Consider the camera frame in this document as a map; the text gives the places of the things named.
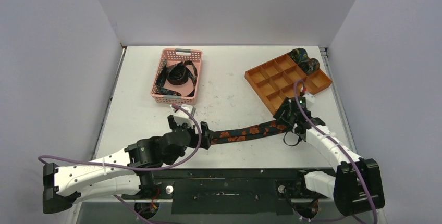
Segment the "black orange floral tie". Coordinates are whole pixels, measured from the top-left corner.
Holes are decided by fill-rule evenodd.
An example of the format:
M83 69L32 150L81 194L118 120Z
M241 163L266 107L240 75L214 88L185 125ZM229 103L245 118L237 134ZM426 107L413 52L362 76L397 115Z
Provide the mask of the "black orange floral tie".
M289 127L283 123L277 123L275 120L260 123L241 129L213 131L211 134L211 145L251 141L265 138L281 133L285 133Z

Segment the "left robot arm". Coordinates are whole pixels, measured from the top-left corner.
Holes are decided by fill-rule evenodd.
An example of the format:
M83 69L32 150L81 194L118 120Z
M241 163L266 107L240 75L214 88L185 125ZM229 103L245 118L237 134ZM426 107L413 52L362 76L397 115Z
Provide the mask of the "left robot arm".
M88 162L72 161L69 166L43 166L42 207L45 214L59 213L74 204L108 195L155 193L152 172L174 167L187 148L209 149L213 131L207 122L195 125L192 119L178 124L168 116L171 131L162 136L140 139L119 151Z

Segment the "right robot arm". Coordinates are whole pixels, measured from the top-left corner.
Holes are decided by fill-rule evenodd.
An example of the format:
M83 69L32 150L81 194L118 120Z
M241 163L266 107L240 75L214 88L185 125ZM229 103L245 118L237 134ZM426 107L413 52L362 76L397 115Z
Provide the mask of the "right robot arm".
M364 159L339 141L328 126L318 117L312 117L305 97L283 100L274 118L290 127L305 142L315 148L335 175L319 169L301 172L294 189L300 197L313 192L332 199L343 216L381 209L385 206L380 167L374 159Z

